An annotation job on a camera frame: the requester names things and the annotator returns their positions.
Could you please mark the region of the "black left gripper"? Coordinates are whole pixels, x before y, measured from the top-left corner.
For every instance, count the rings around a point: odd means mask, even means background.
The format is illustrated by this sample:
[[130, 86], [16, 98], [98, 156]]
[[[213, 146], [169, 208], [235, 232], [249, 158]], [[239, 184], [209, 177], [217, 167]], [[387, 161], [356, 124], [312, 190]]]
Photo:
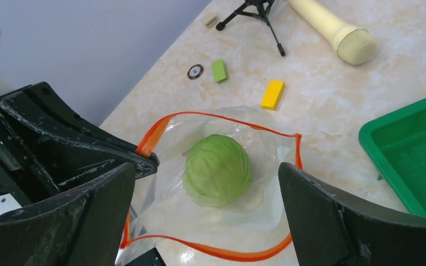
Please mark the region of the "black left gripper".
[[156, 173], [157, 156], [91, 124], [46, 82], [0, 96], [0, 164], [5, 187], [24, 204], [86, 183], [123, 163], [135, 178]]

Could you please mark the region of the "green plastic tray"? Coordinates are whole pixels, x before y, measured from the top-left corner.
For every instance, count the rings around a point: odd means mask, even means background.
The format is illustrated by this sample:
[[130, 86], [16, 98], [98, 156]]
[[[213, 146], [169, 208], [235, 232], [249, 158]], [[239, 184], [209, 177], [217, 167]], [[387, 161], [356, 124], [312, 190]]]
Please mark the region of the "green plastic tray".
[[358, 138], [408, 212], [426, 217], [426, 98], [367, 122]]

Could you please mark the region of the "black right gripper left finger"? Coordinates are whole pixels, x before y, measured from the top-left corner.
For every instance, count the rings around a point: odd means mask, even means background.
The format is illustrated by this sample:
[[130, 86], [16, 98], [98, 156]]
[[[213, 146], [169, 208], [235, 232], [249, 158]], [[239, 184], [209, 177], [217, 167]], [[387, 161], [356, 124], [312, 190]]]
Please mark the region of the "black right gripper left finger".
[[0, 265], [114, 265], [134, 186], [124, 163], [0, 215]]

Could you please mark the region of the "light green block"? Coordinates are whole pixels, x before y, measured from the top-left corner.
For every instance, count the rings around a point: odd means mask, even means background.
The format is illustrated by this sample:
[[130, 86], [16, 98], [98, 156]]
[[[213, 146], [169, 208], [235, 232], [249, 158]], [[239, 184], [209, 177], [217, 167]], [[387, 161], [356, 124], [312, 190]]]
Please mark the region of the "light green block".
[[223, 59], [218, 59], [212, 62], [211, 70], [214, 82], [216, 83], [226, 80], [228, 78], [228, 73]]

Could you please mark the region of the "clear zip bag orange zipper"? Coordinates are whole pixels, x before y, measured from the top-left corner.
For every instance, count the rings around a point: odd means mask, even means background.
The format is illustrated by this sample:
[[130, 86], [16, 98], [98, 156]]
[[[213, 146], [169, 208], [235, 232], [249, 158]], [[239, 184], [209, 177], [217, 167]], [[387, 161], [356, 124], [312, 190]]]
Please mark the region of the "clear zip bag orange zipper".
[[[187, 155], [210, 135], [236, 140], [247, 152], [252, 182], [235, 202], [195, 204], [182, 184]], [[266, 261], [291, 265], [291, 235], [278, 180], [282, 162], [301, 166], [301, 135], [278, 128], [257, 108], [183, 111], [159, 119], [136, 152], [156, 155], [155, 174], [138, 179], [116, 257], [127, 265], [153, 247], [168, 265]]]

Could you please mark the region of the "cream toy microphone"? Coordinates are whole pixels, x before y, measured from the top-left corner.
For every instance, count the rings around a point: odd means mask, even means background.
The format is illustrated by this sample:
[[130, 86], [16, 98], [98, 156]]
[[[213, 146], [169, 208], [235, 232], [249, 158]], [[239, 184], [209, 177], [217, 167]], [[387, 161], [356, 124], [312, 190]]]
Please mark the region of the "cream toy microphone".
[[350, 65], [361, 65], [372, 58], [377, 43], [362, 27], [345, 22], [329, 9], [312, 0], [289, 0], [290, 6], [319, 32], [336, 55]]

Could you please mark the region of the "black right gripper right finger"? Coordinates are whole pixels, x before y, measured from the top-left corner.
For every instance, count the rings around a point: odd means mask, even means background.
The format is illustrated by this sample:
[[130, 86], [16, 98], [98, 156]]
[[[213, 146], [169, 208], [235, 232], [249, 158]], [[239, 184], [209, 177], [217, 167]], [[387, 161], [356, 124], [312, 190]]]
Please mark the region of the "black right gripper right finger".
[[426, 265], [426, 218], [362, 199], [288, 162], [278, 180], [300, 265]]

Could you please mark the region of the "green cabbage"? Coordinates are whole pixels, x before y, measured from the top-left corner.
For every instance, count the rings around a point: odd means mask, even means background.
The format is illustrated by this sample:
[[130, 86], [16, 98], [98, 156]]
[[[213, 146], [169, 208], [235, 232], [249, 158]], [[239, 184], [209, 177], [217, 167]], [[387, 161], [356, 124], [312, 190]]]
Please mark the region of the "green cabbage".
[[182, 184], [198, 206], [225, 207], [239, 199], [251, 182], [249, 155], [229, 136], [210, 135], [187, 155]]

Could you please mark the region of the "small wooden block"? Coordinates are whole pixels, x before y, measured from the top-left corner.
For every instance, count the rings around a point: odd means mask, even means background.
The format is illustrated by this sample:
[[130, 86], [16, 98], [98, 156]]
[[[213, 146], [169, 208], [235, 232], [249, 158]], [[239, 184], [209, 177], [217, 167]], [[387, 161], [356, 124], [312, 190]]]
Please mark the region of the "small wooden block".
[[204, 26], [206, 28], [212, 28], [213, 26], [216, 25], [217, 21], [218, 21], [218, 17], [217, 16], [206, 17], [204, 19]]

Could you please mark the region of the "purple microphone on tripod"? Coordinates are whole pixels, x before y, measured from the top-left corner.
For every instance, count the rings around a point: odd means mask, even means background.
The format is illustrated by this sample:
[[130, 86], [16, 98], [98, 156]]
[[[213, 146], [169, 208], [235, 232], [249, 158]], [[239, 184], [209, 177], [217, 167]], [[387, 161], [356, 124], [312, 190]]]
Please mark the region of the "purple microphone on tripod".
[[[216, 24], [215, 28], [218, 31], [222, 31], [225, 26], [233, 20], [236, 16], [246, 16], [246, 17], [252, 17], [255, 19], [258, 19], [269, 27], [276, 45], [277, 49], [282, 57], [286, 55], [285, 50], [282, 46], [282, 44], [279, 42], [275, 31], [268, 19], [268, 14], [271, 10], [272, 5], [274, 4], [275, 0], [245, 0], [242, 5], [240, 5], [238, 8], [236, 8], [227, 18], [225, 18], [223, 21], [220, 21]], [[251, 13], [245, 11], [245, 9], [249, 6], [254, 6], [257, 9], [257, 13]]]

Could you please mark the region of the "yellow block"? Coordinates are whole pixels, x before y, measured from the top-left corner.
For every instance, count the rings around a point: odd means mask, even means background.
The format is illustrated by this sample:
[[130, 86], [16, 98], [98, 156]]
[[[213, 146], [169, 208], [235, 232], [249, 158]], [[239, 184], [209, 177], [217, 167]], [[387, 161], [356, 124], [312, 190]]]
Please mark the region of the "yellow block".
[[283, 81], [270, 81], [262, 97], [260, 107], [266, 110], [275, 111], [281, 100], [284, 89], [285, 83]]

